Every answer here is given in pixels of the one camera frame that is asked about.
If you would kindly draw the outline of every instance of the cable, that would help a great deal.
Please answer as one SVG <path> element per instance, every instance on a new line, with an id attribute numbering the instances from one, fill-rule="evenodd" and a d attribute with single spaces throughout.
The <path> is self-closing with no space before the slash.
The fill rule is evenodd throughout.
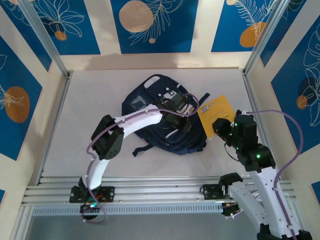
<path id="1" fill-rule="evenodd" d="M 226 148 L 226 145 L 227 145 L 227 143 L 225 143 L 225 144 L 224 144 L 224 149 L 225 149 L 226 154 L 228 154 L 228 155 L 229 155 L 229 157 L 230 157 L 230 158 L 232 158 L 233 160 L 235 160 L 235 161 L 239 162 L 239 160 L 238 160 L 238 159 L 234 158 L 233 156 L 231 156 L 231 155 L 228 153 L 227 148 Z"/>
<path id="2" fill-rule="evenodd" d="M 279 181 L 279 177 L 280 175 L 282 174 L 282 172 L 287 168 L 289 167 L 297 158 L 298 156 L 301 154 L 302 152 L 302 148 L 304 146 L 304 136 L 303 136 L 303 133 L 302 133 L 302 130 L 301 130 L 301 127 L 299 125 L 299 123 L 292 117 L 290 116 L 289 114 L 285 113 L 285 112 L 282 112 L 282 111 L 278 111 L 278 110 L 263 110 L 263 111 L 252 111 L 252 112 L 247 112 L 247 114 L 262 114 L 262 113 L 279 113 L 279 114 L 282 114 L 284 115 L 285 117 L 289 118 L 293 123 L 294 125 L 296 126 L 296 128 L 298 129 L 298 132 L 299 132 L 299 136 L 300 136 L 300 144 L 299 144 L 299 148 L 298 148 L 298 151 L 297 153 L 294 155 L 294 157 L 286 164 L 283 166 L 283 168 L 280 169 L 280 171 L 277 173 L 277 175 L 275 176 L 275 179 L 273 181 L 273 189 L 274 189 L 274 192 L 275 192 L 275 195 L 279 201 L 279 204 L 282 208 L 282 211 L 283 211 L 283 214 L 285 216 L 285 219 L 288 223 L 288 226 L 292 226 L 292 223 L 290 221 L 290 217 L 287 213 L 287 210 L 285 208 L 285 205 L 280 197 L 280 194 L 278 193 L 278 188 L 277 188 L 277 184 L 278 184 L 278 181 Z M 291 231 L 291 234 L 292 234 L 292 237 L 294 240 L 297 240 L 297 237 L 296 237 L 296 234 L 295 234 L 295 231 L 293 229 L 290 229 Z"/>
<path id="3" fill-rule="evenodd" d="M 190 117 L 194 114 L 197 113 L 198 109 L 199 109 L 199 100 L 196 98 L 196 96 L 194 96 L 192 93 L 186 93 L 184 94 L 184 96 L 191 96 L 194 98 L 194 100 L 196 101 L 196 109 L 191 112 L 191 113 L 188 113 L 188 114 L 183 114 L 183 113 L 178 113 L 178 112 L 175 112 L 175 111 L 171 111 L 171 110 L 168 110 L 168 109 L 160 109 L 160 108 L 157 108 L 157 109 L 151 109 L 151 110 L 148 110 L 147 112 L 145 111 L 142 111 L 142 112 L 138 112 L 136 114 L 133 114 L 129 117 L 126 117 L 124 118 L 122 121 L 119 121 L 119 122 L 116 122 L 114 124 L 112 124 L 111 126 L 107 127 L 106 129 L 104 129 L 102 132 L 100 132 L 92 141 L 91 143 L 88 145 L 88 147 L 86 148 L 86 153 L 89 154 L 92 159 L 91 159 L 91 162 L 88 166 L 88 169 L 86 171 L 86 175 L 85 175 L 85 178 L 86 178 L 86 187 L 91 195 L 91 197 L 93 198 L 93 200 L 97 203 L 97 205 L 99 206 L 100 209 L 102 209 L 103 211 L 103 214 L 104 214 L 104 219 L 101 220 L 101 221 L 88 221 L 85 219 L 84 217 L 84 214 L 82 213 L 81 217 L 82 217 L 82 220 L 83 222 L 85 223 L 89 223 L 89 224 L 102 224 L 104 223 L 106 220 L 107 220 L 107 212 L 106 212 L 106 209 L 103 207 L 103 205 L 98 201 L 98 199 L 95 197 L 95 195 L 93 194 L 92 190 L 90 189 L 90 185 L 89 185 L 89 174 L 90 174 L 90 170 L 92 168 L 92 165 L 94 163 L 94 160 L 96 159 L 96 155 L 93 153 L 93 152 L 90 152 L 90 149 L 92 148 L 92 146 L 96 143 L 96 141 L 102 136 L 104 135 L 106 132 L 110 131 L 111 129 L 113 129 L 115 126 L 119 125 L 120 123 L 124 123 L 130 119 L 133 119 L 133 118 L 136 118 L 140 115 L 144 115 L 144 114 L 147 114 L 147 113 L 152 113 L 152 112 L 166 112 L 166 113 L 170 113 L 170 114 L 174 114 L 174 115 L 177 115 L 177 116 L 180 116 L 180 117 Z"/>

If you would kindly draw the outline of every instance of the yellow sticker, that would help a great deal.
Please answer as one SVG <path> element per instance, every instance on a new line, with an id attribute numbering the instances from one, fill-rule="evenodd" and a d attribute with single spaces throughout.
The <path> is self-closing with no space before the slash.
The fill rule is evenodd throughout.
<path id="1" fill-rule="evenodd" d="M 197 112 L 208 139 L 215 134 L 212 124 L 218 118 L 228 119 L 232 123 L 236 116 L 235 111 L 224 95 L 200 106 Z"/>

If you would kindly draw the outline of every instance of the backpack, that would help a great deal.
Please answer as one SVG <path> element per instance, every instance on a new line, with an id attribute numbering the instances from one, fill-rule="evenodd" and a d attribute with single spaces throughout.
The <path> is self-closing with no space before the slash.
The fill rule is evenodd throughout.
<path id="1" fill-rule="evenodd" d="M 188 91 L 178 82 L 168 76 L 154 74 L 134 89 L 122 103 L 122 116 L 131 114 L 158 99 L 171 99 L 176 93 L 186 94 Z M 209 96 L 206 93 L 199 104 Z M 196 101 L 188 96 L 188 103 L 194 108 Z M 160 123 L 146 126 L 135 132 L 148 145 L 137 148 L 132 154 L 136 156 L 139 152 L 147 151 L 152 147 L 158 147 L 168 152 L 184 155 L 200 152 L 206 146 L 207 136 L 202 126 L 198 113 L 189 117 L 191 128 L 188 132 L 178 130 L 166 120 Z"/>

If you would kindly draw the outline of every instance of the purple cable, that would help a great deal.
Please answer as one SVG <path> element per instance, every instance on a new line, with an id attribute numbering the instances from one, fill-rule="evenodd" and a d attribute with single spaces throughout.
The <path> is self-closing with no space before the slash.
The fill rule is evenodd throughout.
<path id="1" fill-rule="evenodd" d="M 299 144 L 299 148 L 298 148 L 297 153 L 294 155 L 294 157 L 286 165 L 283 166 L 283 168 L 280 169 L 280 171 L 277 173 L 277 175 L 275 176 L 275 179 L 273 181 L 273 188 L 274 188 L 275 195 L 276 195 L 276 197 L 277 197 L 277 199 L 279 201 L 279 204 L 280 204 L 280 206 L 282 208 L 283 214 L 285 216 L 285 219 L 286 219 L 288 225 L 291 226 L 292 223 L 291 223 L 290 217 L 289 217 L 289 215 L 288 215 L 288 213 L 286 211 L 285 205 L 284 205 L 284 203 L 283 203 L 283 201 L 282 201 L 282 199 L 280 197 L 280 194 L 278 193 L 277 184 L 278 184 L 278 181 L 279 181 L 279 177 L 283 173 L 283 171 L 287 167 L 289 167 L 289 165 L 291 165 L 297 159 L 297 157 L 301 154 L 302 148 L 304 146 L 304 136 L 303 136 L 303 133 L 302 133 L 302 130 L 301 130 L 301 127 L 300 127 L 299 123 L 292 116 L 290 116 L 289 114 L 287 114 L 285 112 L 278 111 L 278 110 L 263 110 L 263 111 L 247 112 L 247 114 L 262 114 L 262 113 L 279 113 L 279 114 L 282 114 L 282 115 L 286 116 L 287 118 L 289 118 L 294 123 L 294 125 L 296 126 L 296 128 L 298 129 L 298 132 L 299 132 L 300 144 Z M 293 239 L 297 240 L 295 231 L 293 229 L 290 229 L 290 231 L 291 231 Z"/>
<path id="2" fill-rule="evenodd" d="M 193 94 L 191 93 L 186 93 L 184 94 L 185 96 L 191 96 L 194 98 L 194 100 L 196 101 L 196 109 L 191 112 L 191 113 L 188 113 L 188 114 L 183 114 L 183 113 L 178 113 L 178 112 L 175 112 L 175 111 L 171 111 L 171 110 L 168 110 L 168 109 L 151 109 L 151 110 L 148 110 L 147 112 L 148 113 L 152 113 L 152 112 L 166 112 L 166 113 L 170 113 L 170 114 L 174 114 L 174 115 L 177 115 L 177 116 L 180 116 L 180 117 L 190 117 L 194 114 L 197 113 L 198 109 L 199 109 L 199 100 L 196 98 L 196 96 L 194 96 Z M 97 200 L 97 198 L 95 197 L 95 195 L 93 194 L 93 192 L 91 191 L 90 187 L 89 187 L 89 174 L 90 174 L 90 170 L 91 170 L 91 167 L 94 163 L 94 160 L 96 159 L 96 156 L 94 153 L 90 152 L 90 149 L 92 148 L 92 146 L 96 143 L 96 141 L 103 135 L 105 134 L 106 132 L 108 132 L 109 130 L 111 130 L 112 128 L 114 128 L 115 126 L 119 125 L 120 123 L 124 123 L 125 121 L 128 121 L 130 119 L 133 119 L 133 118 L 136 118 L 140 115 L 144 115 L 146 114 L 145 111 L 142 111 L 142 112 L 138 112 L 132 116 L 129 116 L 127 118 L 125 118 L 124 120 L 122 121 L 119 121 L 119 122 L 116 122 L 114 124 L 112 124 L 111 126 L 107 127 L 106 129 L 104 129 L 102 132 L 100 132 L 93 140 L 92 142 L 89 144 L 89 146 L 86 148 L 86 153 L 89 154 L 90 156 L 92 156 L 92 159 L 91 159 L 91 162 L 89 164 L 89 167 L 86 171 L 86 186 L 87 186 L 87 189 L 91 195 L 91 197 L 93 198 L 93 200 L 97 203 L 97 205 L 99 206 L 100 209 L 102 209 L 103 211 L 103 214 L 104 214 L 104 219 L 101 220 L 101 221 L 88 221 L 84 218 L 84 213 L 82 213 L 81 217 L 82 217 L 82 220 L 85 222 L 85 223 L 89 223 L 89 224 L 102 224 L 104 223 L 106 220 L 107 220 L 107 211 L 106 209 L 104 208 L 104 206 Z"/>

